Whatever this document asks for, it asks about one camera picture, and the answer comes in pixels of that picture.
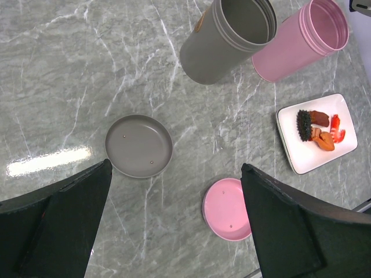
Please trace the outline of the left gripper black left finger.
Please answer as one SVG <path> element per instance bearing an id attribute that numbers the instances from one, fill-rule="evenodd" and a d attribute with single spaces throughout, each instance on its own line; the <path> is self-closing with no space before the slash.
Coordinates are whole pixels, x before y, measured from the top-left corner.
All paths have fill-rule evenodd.
<path id="1" fill-rule="evenodd" d="M 1 277 L 84 277 L 112 180 L 103 160 L 1 202 Z"/>

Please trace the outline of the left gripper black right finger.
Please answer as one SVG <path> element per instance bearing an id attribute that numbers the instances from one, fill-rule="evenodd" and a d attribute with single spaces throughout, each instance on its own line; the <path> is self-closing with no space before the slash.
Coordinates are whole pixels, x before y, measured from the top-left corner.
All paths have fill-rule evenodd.
<path id="1" fill-rule="evenodd" d="M 253 277 L 369 277 L 370 215 L 324 202 L 244 164 L 259 269 Z"/>

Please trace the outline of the orange chicken wing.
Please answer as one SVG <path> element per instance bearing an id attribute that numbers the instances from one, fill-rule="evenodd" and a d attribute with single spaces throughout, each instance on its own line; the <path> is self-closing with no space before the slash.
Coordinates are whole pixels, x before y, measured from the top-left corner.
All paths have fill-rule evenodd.
<path id="1" fill-rule="evenodd" d="M 334 142 L 330 133 L 322 131 L 312 136 L 312 140 L 324 151 L 334 151 Z"/>

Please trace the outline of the black spiky sea cucumber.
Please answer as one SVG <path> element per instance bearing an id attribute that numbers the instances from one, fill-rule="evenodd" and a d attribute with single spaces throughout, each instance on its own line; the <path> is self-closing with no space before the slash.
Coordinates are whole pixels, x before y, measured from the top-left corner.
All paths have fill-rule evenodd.
<path id="1" fill-rule="evenodd" d="M 310 113 L 305 110 L 299 110 L 296 116 L 297 130 L 299 132 L 300 139 L 305 141 L 311 140 L 311 117 Z"/>

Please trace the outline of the brown meat slice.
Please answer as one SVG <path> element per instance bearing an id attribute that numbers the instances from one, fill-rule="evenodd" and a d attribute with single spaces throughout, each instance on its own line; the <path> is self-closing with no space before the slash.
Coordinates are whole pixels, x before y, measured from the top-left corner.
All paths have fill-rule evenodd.
<path id="1" fill-rule="evenodd" d="M 329 115 L 327 115 L 326 113 L 319 111 L 310 111 L 309 114 L 311 123 L 313 125 L 329 127 L 330 125 Z"/>

